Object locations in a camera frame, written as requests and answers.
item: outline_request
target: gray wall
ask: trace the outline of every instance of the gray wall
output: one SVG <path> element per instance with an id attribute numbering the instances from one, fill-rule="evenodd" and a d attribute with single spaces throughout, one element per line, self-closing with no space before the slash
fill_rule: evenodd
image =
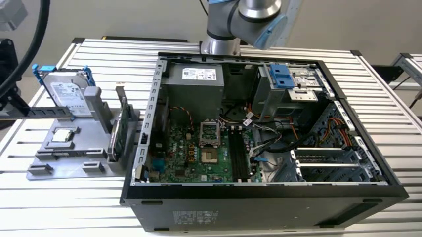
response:
<path id="1" fill-rule="evenodd" d="M 32 40 L 39 0 L 23 0 L 28 17 L 11 38 L 22 59 Z M 206 37 L 207 16 L 197 0 L 52 0 L 46 38 L 34 60 L 55 64 L 75 37 L 100 39 L 104 35 L 187 39 Z"/>
<path id="2" fill-rule="evenodd" d="M 357 49 L 370 63 L 422 52 L 421 0 L 305 0 L 289 47 Z"/>

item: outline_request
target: aluminum extrusion table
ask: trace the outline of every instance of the aluminum extrusion table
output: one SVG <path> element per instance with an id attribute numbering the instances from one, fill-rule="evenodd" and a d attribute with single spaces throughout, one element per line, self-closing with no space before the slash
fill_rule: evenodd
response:
<path id="1" fill-rule="evenodd" d="M 198 53 L 197 43 L 86 39 L 70 46 L 58 67 L 90 65 L 102 98 L 118 108 L 116 85 L 130 103 L 144 109 L 158 52 Z M 410 198 L 346 229 L 163 233 L 179 236 L 422 236 L 422 123 L 357 52 L 298 48 L 261 51 L 242 47 L 243 56 L 323 60 L 378 148 L 406 186 Z M 31 101 L 52 106 L 40 89 Z M 26 171 L 52 119 L 19 120 L 0 143 L 0 233 L 34 236 L 154 236 L 132 210 L 119 206 L 123 177 L 27 181 Z"/>

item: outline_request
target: label sticker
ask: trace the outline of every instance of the label sticker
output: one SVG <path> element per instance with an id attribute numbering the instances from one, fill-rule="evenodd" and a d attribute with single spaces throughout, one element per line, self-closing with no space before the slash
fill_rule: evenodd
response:
<path id="1" fill-rule="evenodd" d="M 305 85 L 306 85 L 306 79 L 303 79 L 303 78 L 295 78 L 294 80 L 295 80 L 297 85 L 298 85 L 298 84 L 305 84 Z"/>
<path id="2" fill-rule="evenodd" d="M 185 68 L 182 79 L 185 80 L 217 80 L 217 70 L 206 68 Z"/>
<path id="3" fill-rule="evenodd" d="M 246 117 L 247 117 L 249 119 L 251 119 L 251 118 L 254 117 L 254 113 L 253 113 L 253 112 L 249 112 L 249 113 L 246 114 Z"/>
<path id="4" fill-rule="evenodd" d="M 178 225 L 215 224 L 218 211 L 174 211 L 172 216 Z"/>
<path id="5" fill-rule="evenodd" d="M 55 97 L 60 104 L 67 106 L 71 113 L 78 116 L 90 116 L 91 111 L 80 88 L 74 83 L 52 82 L 51 83 Z"/>
<path id="6" fill-rule="evenodd" d="M 247 120 L 245 120 L 243 125 L 249 126 L 251 124 L 253 120 L 249 118 Z"/>

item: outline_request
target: green circuit board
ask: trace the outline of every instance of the green circuit board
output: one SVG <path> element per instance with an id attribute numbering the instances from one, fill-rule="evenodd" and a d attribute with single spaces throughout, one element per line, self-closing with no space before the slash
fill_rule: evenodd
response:
<path id="1" fill-rule="evenodd" d="M 163 172 L 155 172 L 151 182 L 162 183 L 189 183 L 189 182 L 233 182 L 230 145 L 227 131 L 221 132 L 221 145 L 218 148 L 199 147 L 201 127 L 195 126 L 191 139 L 187 139 L 189 127 L 174 125 L 170 128 L 168 149 L 164 157 Z M 245 149 L 253 139 L 253 132 L 245 130 Z M 251 182 L 261 182 L 261 171 L 251 176 Z"/>

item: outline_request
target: black cable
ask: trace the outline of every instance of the black cable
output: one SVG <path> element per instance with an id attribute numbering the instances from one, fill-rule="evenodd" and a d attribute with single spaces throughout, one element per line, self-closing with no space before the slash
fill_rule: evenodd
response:
<path id="1" fill-rule="evenodd" d="M 50 7 L 51 7 L 51 0 L 40 0 L 40 15 L 39 15 L 38 26 L 34 33 L 32 42 L 31 42 L 28 51 L 26 53 L 26 56 L 23 57 L 20 63 L 18 64 L 18 67 L 15 68 L 14 72 L 11 73 L 11 75 L 8 76 L 3 84 L 0 85 L 0 98 L 4 97 L 7 92 L 15 86 L 16 81 L 24 74 L 35 58 L 35 55 L 39 52 L 42 42 L 44 39 L 46 29 L 47 29 Z"/>
<path id="2" fill-rule="evenodd" d="M 265 161 L 265 162 L 267 162 L 273 166 L 277 166 L 277 164 L 271 163 L 270 161 Z"/>
<path id="3" fill-rule="evenodd" d="M 404 84 L 404 82 L 409 80 L 409 78 L 410 77 L 408 77 L 401 83 L 398 83 L 398 85 L 393 88 L 393 90 L 396 90 L 401 86 L 401 84 Z"/>
<path id="4" fill-rule="evenodd" d="M 412 109 L 412 107 L 416 105 L 417 101 L 418 101 L 418 99 L 414 99 L 414 100 L 413 100 L 413 102 L 412 102 L 412 104 L 410 104 L 410 106 L 409 106 L 409 109 Z"/>
<path id="5" fill-rule="evenodd" d="M 205 4 L 203 4 L 203 1 L 202 1 L 202 0 L 199 0 L 199 3 L 201 3 L 201 6 L 203 7 L 203 10 L 205 10 L 206 15 L 209 16 L 209 13 L 207 13 L 207 10 L 206 10 L 206 7 L 205 7 Z"/>
<path id="6" fill-rule="evenodd" d="M 318 142 L 319 138 L 318 138 L 318 134 L 314 132 L 310 132 L 309 134 L 306 134 L 305 136 L 302 136 L 294 143 L 291 143 L 287 147 L 283 148 L 278 148 L 278 149 L 266 149 L 267 152 L 270 153 L 283 153 L 287 152 L 293 149 L 295 149 L 307 139 L 309 137 L 314 136 L 315 141 Z"/>

